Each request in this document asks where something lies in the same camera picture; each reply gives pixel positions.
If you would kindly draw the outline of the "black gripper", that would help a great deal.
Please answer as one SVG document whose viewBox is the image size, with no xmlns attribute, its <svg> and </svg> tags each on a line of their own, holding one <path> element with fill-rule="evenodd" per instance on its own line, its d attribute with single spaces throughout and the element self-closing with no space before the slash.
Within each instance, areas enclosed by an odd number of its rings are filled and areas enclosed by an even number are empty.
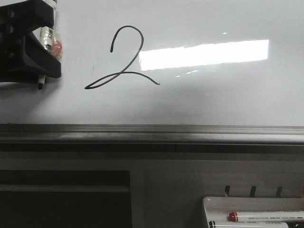
<svg viewBox="0 0 304 228">
<path fill-rule="evenodd" d="M 61 63 L 43 48 L 33 31 L 54 26 L 54 10 L 42 0 L 0 8 L 0 81 L 38 84 L 39 75 L 60 78 Z"/>
</svg>

